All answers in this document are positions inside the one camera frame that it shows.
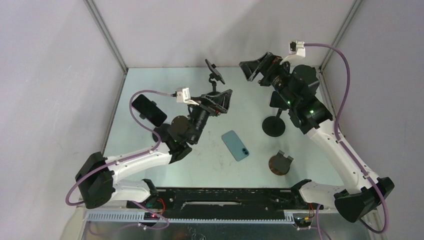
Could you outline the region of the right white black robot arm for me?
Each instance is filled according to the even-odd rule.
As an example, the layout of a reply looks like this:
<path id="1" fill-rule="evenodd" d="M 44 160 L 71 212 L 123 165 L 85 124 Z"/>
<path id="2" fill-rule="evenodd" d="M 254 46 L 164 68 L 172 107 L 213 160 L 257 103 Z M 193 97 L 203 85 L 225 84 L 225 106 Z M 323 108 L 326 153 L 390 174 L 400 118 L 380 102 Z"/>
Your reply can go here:
<path id="1" fill-rule="evenodd" d="M 291 188 L 295 208 L 304 209 L 310 203 L 328 206 L 354 223 L 383 203 L 394 189 L 393 181 L 371 170 L 336 128 L 333 115 L 316 97 L 320 82 L 314 67 L 291 67 L 271 52 L 242 61 L 239 67 L 247 81 L 261 74 L 259 84 L 273 87 L 293 125 L 320 147 L 342 180 L 341 186 L 300 181 Z"/>

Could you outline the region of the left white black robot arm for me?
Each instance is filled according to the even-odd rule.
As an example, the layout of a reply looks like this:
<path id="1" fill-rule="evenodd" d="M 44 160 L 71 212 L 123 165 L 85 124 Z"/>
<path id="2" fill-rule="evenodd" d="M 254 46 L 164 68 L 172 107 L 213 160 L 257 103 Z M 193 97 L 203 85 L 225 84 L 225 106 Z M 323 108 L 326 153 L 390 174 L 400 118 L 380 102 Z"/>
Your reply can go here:
<path id="1" fill-rule="evenodd" d="M 178 115 L 171 124 L 165 121 L 167 115 L 148 99 L 147 90 L 133 94 L 129 101 L 129 112 L 134 118 L 136 110 L 142 119 L 155 126 L 150 129 L 154 145 L 146 149 L 104 156 L 100 151 L 91 154 L 75 176 L 72 193 L 78 189 L 87 209 L 99 208 L 112 201 L 133 201 L 145 208 L 153 208 L 158 202 L 158 193 L 150 179 L 131 181 L 127 178 L 150 168 L 170 165 L 182 160 L 192 151 L 203 133 L 210 117 L 226 114 L 230 108 L 231 89 L 223 92 L 213 91 L 198 97 L 191 97 L 187 87 L 175 93 L 152 90 L 151 93 L 176 98 L 177 103 L 186 104 L 188 116 Z"/>

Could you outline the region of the teal blue phone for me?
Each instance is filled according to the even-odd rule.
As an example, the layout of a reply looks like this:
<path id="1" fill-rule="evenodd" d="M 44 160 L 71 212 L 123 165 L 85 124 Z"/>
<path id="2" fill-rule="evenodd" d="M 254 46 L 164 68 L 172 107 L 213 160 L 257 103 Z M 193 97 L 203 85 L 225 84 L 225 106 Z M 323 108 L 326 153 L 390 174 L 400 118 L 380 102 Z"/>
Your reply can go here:
<path id="1" fill-rule="evenodd" d="M 221 136 L 221 139 L 237 162 L 240 162 L 241 160 L 247 158 L 250 155 L 249 150 L 241 141 L 235 131 L 231 130 L 224 133 Z"/>

